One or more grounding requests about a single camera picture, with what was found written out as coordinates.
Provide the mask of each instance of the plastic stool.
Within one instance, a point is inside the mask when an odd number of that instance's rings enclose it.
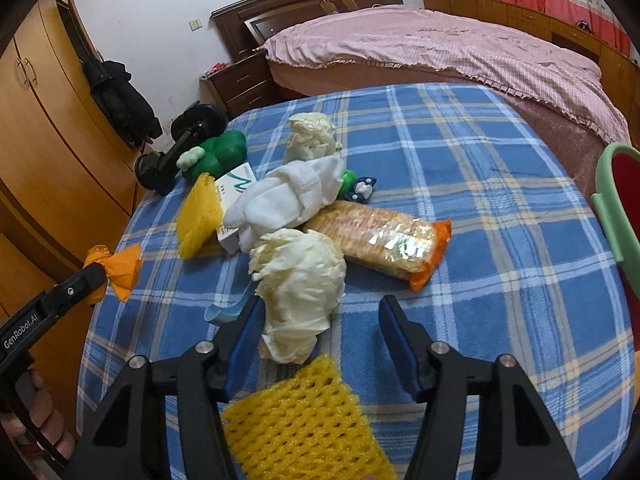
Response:
[[[622,274],[640,350],[640,152],[618,142],[607,146],[598,161],[591,198]]]

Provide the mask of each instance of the white cloth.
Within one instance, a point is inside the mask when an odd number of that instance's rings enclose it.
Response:
[[[335,128],[328,115],[320,112],[295,114],[289,118],[291,133],[284,151],[284,161],[312,160],[333,155],[340,144],[331,130]]]
[[[226,211],[224,226],[238,229],[240,250],[248,253],[261,236],[297,227],[333,203],[343,175],[339,155],[293,160],[251,184]]]
[[[315,231],[280,229],[258,240],[249,272],[260,280],[256,294],[266,306],[260,357],[302,364],[344,296],[342,251]]]

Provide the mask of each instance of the box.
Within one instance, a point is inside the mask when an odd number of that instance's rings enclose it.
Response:
[[[234,170],[216,180],[216,190],[222,204],[222,211],[226,213],[248,186],[255,182],[255,175],[249,163],[238,166]],[[226,229],[222,226],[218,229],[218,241],[222,248],[229,254],[235,254],[240,249],[238,229]]]

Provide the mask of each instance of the pink bedspread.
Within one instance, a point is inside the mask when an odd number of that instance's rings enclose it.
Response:
[[[269,60],[295,67],[355,63],[455,70],[556,108],[605,142],[631,144],[626,119],[604,93],[593,61],[514,28],[385,6],[300,23],[264,47]]]

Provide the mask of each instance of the drawer handle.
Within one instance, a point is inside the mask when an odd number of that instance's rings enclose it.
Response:
[[[27,71],[24,68],[24,64],[22,63],[22,60],[20,60],[19,57],[15,58],[15,65],[19,66],[22,69],[22,74],[24,75],[24,81],[22,82],[22,85],[26,88],[29,86],[29,76],[27,76]]]
[[[36,71],[31,64],[31,61],[29,61],[27,58],[24,58],[24,64],[31,68],[31,71],[33,72],[33,81],[31,81],[31,84],[33,84],[34,86],[38,86],[38,76],[36,75]]]

